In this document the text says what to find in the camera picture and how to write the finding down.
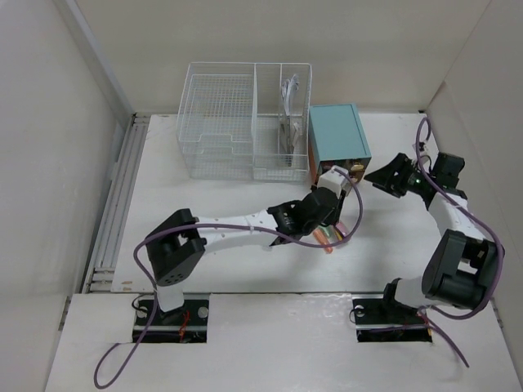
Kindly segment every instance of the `wire mesh organizer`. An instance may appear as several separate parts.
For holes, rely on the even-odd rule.
[[[290,116],[281,87],[297,75]],[[191,63],[177,139],[192,178],[301,181],[308,166],[311,66],[288,63]],[[297,132],[293,150],[283,123]]]

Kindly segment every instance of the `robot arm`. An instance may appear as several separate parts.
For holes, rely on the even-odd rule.
[[[301,201],[286,202],[246,216],[204,218],[193,216],[189,209],[182,209],[168,217],[147,237],[166,229],[196,223],[203,227],[186,229],[146,245],[161,310],[168,312],[183,305],[183,295],[177,284],[189,277],[205,252],[245,245],[273,247],[289,243],[274,232],[300,239],[311,234],[319,225],[336,224],[348,185],[347,178],[340,172],[348,175],[348,170],[341,167],[333,167],[324,173],[318,185]],[[213,225],[241,228],[217,228]],[[262,227],[273,233],[246,230],[245,226]]]
[[[467,209],[467,196],[455,188],[464,164],[460,157],[439,153],[430,177],[460,207]],[[415,309],[441,304],[475,309],[494,282],[498,265],[495,244],[438,194],[421,175],[417,164],[406,155],[398,154],[391,163],[368,174],[365,179],[398,198],[408,191],[420,195],[441,234],[423,276],[395,279],[387,285],[384,299]]]

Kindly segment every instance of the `purple cable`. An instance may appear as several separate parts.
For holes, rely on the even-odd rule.
[[[429,121],[428,117],[424,117],[422,121],[418,125],[418,131],[416,132],[416,159],[418,161],[418,167],[420,172],[422,173],[423,177],[425,177],[425,180],[434,188],[439,194],[441,194],[444,198],[446,198],[450,204],[455,206],[464,216],[466,216],[471,221],[475,222],[477,225],[485,229],[487,233],[489,233],[490,237],[494,240],[496,244],[496,252],[498,253],[498,268],[496,269],[496,274],[494,276],[494,280],[492,284],[490,285],[489,289],[485,293],[485,296],[483,297],[483,300],[480,302],[480,304],[473,309],[471,312],[467,314],[450,314],[447,313],[441,309],[439,309],[436,306],[432,306],[432,309],[434,309],[436,312],[443,314],[444,316],[448,317],[449,319],[453,320],[465,320],[469,319],[470,317],[475,316],[476,314],[480,313],[488,304],[490,299],[492,298],[492,295],[494,294],[494,290],[496,289],[496,286],[498,285],[499,279],[501,278],[501,271],[503,269],[503,258],[504,258],[504,250],[503,245],[501,244],[501,240],[499,239],[498,235],[482,220],[479,220],[475,216],[473,216],[469,211],[465,210],[464,208],[461,208],[459,204],[457,204],[440,186],[432,180],[432,178],[428,175],[428,173],[425,171],[425,168],[421,164],[421,152],[419,150],[420,148],[420,140],[421,140],[421,133],[423,129],[423,125],[427,123],[428,126],[428,135],[432,134],[432,126],[431,122]]]
[[[434,331],[435,333],[437,333],[438,335],[443,337],[443,339],[445,339],[445,341],[447,343],[449,343],[449,345],[452,348],[452,350],[463,361],[465,366],[467,368],[469,368],[470,366],[469,366],[469,364],[467,362],[467,359],[465,359],[465,355],[463,355],[463,352],[459,349],[458,345],[456,345],[456,343],[454,343],[454,341],[450,338],[450,336],[447,335],[440,327],[435,325],[428,318],[427,318],[427,321],[430,324],[432,324],[432,325],[429,325],[429,324],[412,324],[412,325],[402,325],[400,327],[373,328],[370,331],[371,332],[394,332],[394,331],[411,331],[411,330],[414,330],[414,329],[431,329],[432,331]]]
[[[351,232],[345,238],[343,238],[342,240],[337,241],[335,243],[330,243],[330,244],[327,244],[327,245],[315,244],[315,243],[304,243],[303,241],[300,241],[299,239],[295,239],[295,238],[289,237],[288,235],[280,233],[279,231],[272,230],[272,229],[267,229],[267,228],[261,227],[261,226],[252,226],[251,227],[251,226],[247,226],[247,225],[226,225],[226,224],[221,224],[221,223],[196,223],[196,224],[193,224],[193,225],[183,225],[183,226],[173,227],[171,229],[160,231],[159,233],[151,235],[151,236],[147,237],[146,239],[144,239],[141,243],[139,243],[136,246],[136,248],[135,248],[134,252],[132,253],[132,255],[134,257],[134,261],[136,262],[136,264],[138,265],[140,270],[145,274],[145,276],[150,280],[151,284],[153,285],[153,289],[154,289],[153,309],[151,310],[150,316],[147,319],[147,324],[145,325],[143,331],[141,332],[140,336],[136,340],[136,343],[132,347],[131,351],[129,352],[129,354],[127,355],[125,360],[123,361],[122,366],[120,366],[120,369],[116,372],[114,377],[107,384],[104,384],[104,385],[101,385],[98,382],[98,372],[100,371],[101,364],[104,362],[105,358],[107,358],[107,356],[110,354],[110,352],[113,351],[119,345],[121,345],[121,343],[116,343],[116,344],[112,345],[107,350],[107,352],[101,357],[100,361],[98,362],[98,364],[96,365],[96,368],[95,368],[95,373],[94,373],[94,384],[95,384],[95,387],[98,390],[104,390],[104,389],[109,388],[110,386],[112,386],[113,383],[115,383],[116,380],[118,380],[118,377],[120,377],[120,374],[122,374],[123,369],[127,366],[127,364],[129,363],[129,360],[131,359],[132,355],[134,354],[134,352],[138,348],[138,345],[141,343],[141,341],[143,341],[143,339],[145,337],[145,334],[147,333],[147,330],[149,329],[150,325],[153,322],[154,316],[156,315],[156,311],[158,310],[159,303],[158,303],[158,296],[156,294],[156,282],[154,281],[153,275],[150,274],[150,272],[147,270],[147,268],[141,263],[140,257],[138,257],[138,252],[145,245],[147,245],[148,243],[150,243],[151,241],[154,241],[156,239],[163,238],[166,235],[179,233],[181,231],[185,231],[185,230],[189,230],[189,229],[210,229],[210,228],[216,228],[216,229],[235,229],[235,230],[247,230],[247,231],[251,231],[251,230],[261,231],[261,232],[264,232],[264,233],[273,234],[273,235],[276,235],[278,237],[287,239],[291,243],[297,243],[298,245],[302,245],[303,247],[314,247],[314,248],[337,247],[338,245],[342,245],[343,243],[346,243],[349,239],[351,239],[352,235],[354,235],[354,233],[360,227],[361,220],[363,219],[363,200],[361,198],[360,190],[356,186],[355,182],[353,182],[352,179],[349,177],[349,175],[346,174],[345,172],[339,170],[339,169],[334,169],[334,170],[337,173],[339,173],[342,176],[344,176],[347,179],[347,181],[349,181],[351,183],[352,189],[354,189],[354,191],[356,193],[356,197],[358,198],[358,205],[359,205],[358,219],[357,219],[356,223],[354,224],[354,227],[352,228]]]

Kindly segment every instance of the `purple wire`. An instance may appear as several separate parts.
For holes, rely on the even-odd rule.
[[[412,330],[416,330],[416,329],[431,329],[432,331],[434,331],[435,333],[437,333],[438,335],[443,337],[443,339],[445,339],[445,341],[447,343],[449,343],[449,345],[452,348],[452,350],[463,361],[465,366],[467,368],[469,368],[470,366],[468,364],[467,359],[465,358],[465,355],[463,355],[463,352],[459,349],[458,345],[456,345],[456,343],[454,343],[452,338],[449,335],[447,335],[440,327],[435,325],[432,321],[428,320],[428,318],[427,318],[427,321],[429,321],[429,323],[431,323],[432,325],[428,325],[428,324],[412,324],[412,325],[402,325],[402,326],[399,326],[399,327],[373,328],[370,331],[371,332],[394,332],[394,331],[412,331]]]
[[[278,237],[287,239],[291,243],[297,243],[298,245],[302,245],[303,247],[314,247],[314,248],[337,247],[338,245],[342,245],[343,243],[346,243],[349,239],[351,239],[352,235],[354,235],[354,233],[360,227],[361,220],[363,219],[363,200],[361,198],[360,190],[356,186],[355,182],[349,177],[349,175],[346,174],[344,171],[341,171],[339,169],[334,169],[334,170],[337,173],[339,173],[342,176],[344,176],[347,179],[347,181],[349,181],[351,183],[352,189],[354,189],[354,191],[356,193],[356,197],[358,198],[358,205],[359,205],[358,219],[357,219],[356,223],[354,224],[354,227],[352,228],[351,232],[345,238],[343,238],[342,240],[337,241],[335,243],[330,243],[330,244],[326,244],[326,245],[315,244],[315,243],[305,243],[303,241],[300,241],[299,239],[295,239],[295,238],[289,237],[286,234],[280,233],[279,231],[272,230],[272,229],[267,229],[267,228],[261,227],[261,226],[226,225],[226,224],[222,224],[222,223],[196,223],[196,224],[193,224],[193,225],[183,225],[183,226],[173,227],[171,229],[166,229],[164,231],[160,231],[159,233],[153,234],[153,235],[147,237],[146,239],[144,239],[141,243],[139,243],[136,246],[136,248],[134,249],[134,252],[132,253],[132,256],[134,257],[134,261],[136,262],[136,264],[138,265],[140,270],[145,274],[145,276],[150,280],[151,284],[153,285],[153,289],[154,289],[153,309],[152,309],[152,311],[150,313],[149,318],[147,319],[147,324],[144,326],[144,329],[141,332],[141,334],[138,337],[138,339],[136,340],[136,343],[132,347],[131,351],[129,352],[129,354],[127,355],[125,360],[123,361],[122,366],[120,366],[120,369],[116,372],[114,377],[107,384],[104,384],[104,385],[101,385],[98,382],[98,372],[100,371],[101,364],[104,362],[105,358],[107,358],[107,356],[110,354],[110,352],[113,351],[119,345],[121,345],[121,343],[116,343],[116,344],[112,345],[107,350],[107,352],[101,357],[100,361],[98,362],[98,364],[96,365],[96,368],[95,368],[95,373],[94,373],[94,384],[95,384],[95,387],[98,390],[104,390],[104,389],[109,388],[110,386],[112,386],[113,383],[115,383],[116,380],[118,380],[118,377],[120,377],[120,374],[122,374],[123,369],[127,366],[127,364],[129,362],[129,360],[131,359],[132,355],[134,354],[134,352],[138,348],[138,345],[143,341],[143,339],[145,337],[145,334],[147,333],[147,330],[149,329],[150,325],[152,324],[154,316],[156,315],[156,312],[158,310],[159,303],[158,303],[158,296],[156,294],[156,282],[154,281],[153,275],[151,275],[151,273],[147,270],[147,268],[141,263],[140,257],[138,257],[138,252],[145,245],[147,245],[148,243],[150,243],[150,242],[152,242],[152,241],[154,241],[156,239],[163,238],[166,235],[179,233],[181,231],[185,231],[185,230],[189,230],[189,229],[207,229],[207,228],[210,229],[210,228],[216,228],[216,229],[235,229],[235,230],[247,230],[247,231],[251,231],[251,230],[261,231],[261,232],[264,232],[264,233],[273,234],[273,235],[276,235]]]
[[[492,295],[494,294],[494,290],[496,289],[496,286],[498,285],[499,279],[501,278],[501,271],[503,269],[503,258],[504,258],[504,250],[503,245],[501,244],[501,240],[499,239],[498,235],[482,220],[479,220],[475,216],[473,216],[469,211],[459,206],[458,203],[456,203],[440,186],[432,180],[432,178],[428,175],[428,173],[425,171],[425,168],[421,164],[421,151],[419,150],[420,147],[420,139],[421,139],[421,133],[423,129],[423,125],[427,123],[428,126],[428,134],[430,135],[432,133],[432,126],[431,122],[428,119],[428,117],[424,117],[422,121],[418,125],[418,131],[416,132],[416,159],[418,160],[418,167],[420,172],[422,173],[423,177],[425,177],[425,180],[434,188],[439,194],[441,194],[444,198],[446,198],[450,204],[455,206],[464,216],[466,216],[471,221],[475,222],[477,225],[485,229],[487,233],[489,233],[490,237],[494,240],[496,244],[496,252],[498,253],[498,268],[496,269],[496,274],[494,276],[494,280],[490,287],[487,289],[485,296],[483,297],[483,300],[480,302],[480,304],[473,309],[471,312],[467,314],[450,314],[447,313],[441,309],[439,309],[436,306],[432,306],[431,308],[434,309],[436,312],[443,314],[444,316],[448,317],[449,319],[453,320],[465,320],[469,319],[470,317],[475,316],[479,312],[481,312],[488,304],[490,299],[492,298]]]

